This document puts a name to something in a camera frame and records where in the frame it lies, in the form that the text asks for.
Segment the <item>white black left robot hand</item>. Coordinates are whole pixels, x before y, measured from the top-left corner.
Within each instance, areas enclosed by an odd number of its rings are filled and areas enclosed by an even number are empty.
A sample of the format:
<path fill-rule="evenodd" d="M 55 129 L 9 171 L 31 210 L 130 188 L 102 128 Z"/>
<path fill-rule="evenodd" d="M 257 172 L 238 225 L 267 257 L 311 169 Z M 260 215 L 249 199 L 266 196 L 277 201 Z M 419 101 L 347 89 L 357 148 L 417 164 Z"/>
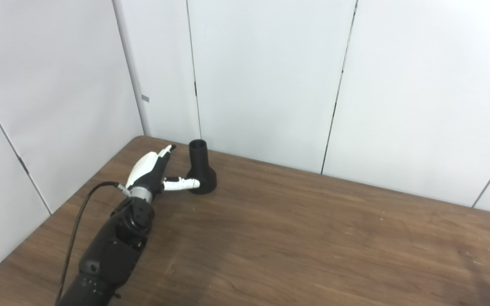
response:
<path fill-rule="evenodd" d="M 194 178 L 165 177 L 165 170 L 176 145 L 169 145 L 159 153 L 145 154 L 132 168 L 125 187 L 129 196 L 152 203 L 165 190 L 192 190 L 200 187 Z"/>

